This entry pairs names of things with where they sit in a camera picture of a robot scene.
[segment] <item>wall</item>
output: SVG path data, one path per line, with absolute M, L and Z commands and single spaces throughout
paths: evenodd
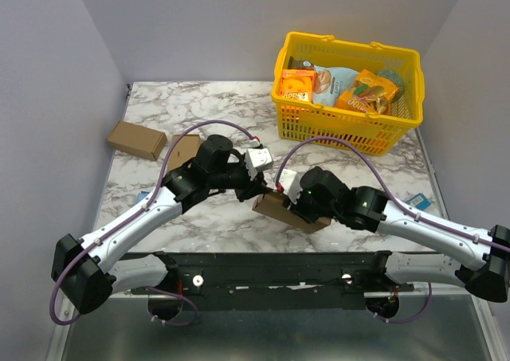
M 0 14 L 0 359 L 45 359 L 54 246 L 92 228 L 126 88 L 81 0 Z
M 456 0 L 84 0 L 129 80 L 272 80 L 290 30 L 425 53 Z
M 510 228 L 510 2 L 459 0 L 423 60 L 422 133 L 450 218 Z M 493 304 L 510 350 L 510 303 Z

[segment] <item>yellow plastic basket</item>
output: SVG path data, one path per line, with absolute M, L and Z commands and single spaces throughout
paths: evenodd
M 288 59 L 306 60 L 324 67 L 347 67 L 357 71 L 380 69 L 397 71 L 406 84 L 404 96 L 392 104 L 389 115 L 372 116 L 280 96 L 280 79 Z M 278 55 L 271 97 L 277 106 L 280 137 L 306 140 L 325 135 L 344 139 L 360 151 L 386 154 L 410 129 L 423 121 L 422 103 L 425 82 L 420 55 L 412 49 L 396 48 L 372 42 L 369 45 L 336 40 L 333 36 L 291 32 Z M 338 143 L 319 144 L 340 147 Z

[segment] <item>marble tabletop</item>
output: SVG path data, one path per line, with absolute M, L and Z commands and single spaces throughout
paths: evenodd
M 124 120 L 164 131 L 170 138 L 204 120 L 228 120 L 248 129 L 269 147 L 275 166 L 266 171 L 273 184 L 277 168 L 297 142 L 281 139 L 270 82 L 147 82 L 135 83 Z M 223 125 L 199 129 L 202 138 L 222 134 L 237 148 L 246 147 L 245 136 Z M 116 151 L 100 206 L 96 227 L 125 212 L 142 190 L 151 190 L 164 155 L 152 162 Z M 370 160 L 389 188 L 400 199 L 422 192 L 432 206 L 427 212 L 439 216 L 437 201 L 415 131 L 409 131 L 388 154 Z M 304 173 L 320 165 L 335 173 L 348 186 L 379 184 L 368 167 L 352 152 L 308 145 L 301 148 L 288 167 Z M 323 252 L 323 251 L 419 251 L 425 247 L 399 237 L 350 230 L 336 222 L 316 233 L 306 234 L 252 211 L 253 199 L 240 203 L 233 191 L 209 198 L 185 215 L 159 227 L 132 251 L 169 252 Z

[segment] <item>orange snack bag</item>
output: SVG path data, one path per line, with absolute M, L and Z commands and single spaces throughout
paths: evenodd
M 314 79 L 315 70 L 286 69 L 281 74 L 280 95 L 311 102 Z
M 336 108 L 353 112 L 386 114 L 398 86 L 386 78 L 363 70 L 336 102 Z

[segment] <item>cardboard box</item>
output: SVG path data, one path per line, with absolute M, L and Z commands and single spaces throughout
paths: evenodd
M 306 233 L 314 233 L 329 226 L 332 222 L 330 218 L 319 218 L 315 223 L 308 224 L 303 219 L 287 210 L 283 206 L 284 200 L 285 195 L 278 194 L 277 192 L 259 195 L 253 204 L 252 210 L 280 222 L 287 223 L 290 226 L 299 228 Z
M 167 136 L 164 132 L 121 120 L 107 141 L 116 150 L 140 158 L 157 160 L 161 150 L 167 144 Z
M 178 137 L 178 135 L 172 136 L 172 143 Z M 186 161 L 194 158 L 197 155 L 200 143 L 202 143 L 202 140 L 198 134 L 189 134 L 182 138 L 170 154 L 167 171 L 181 167 Z

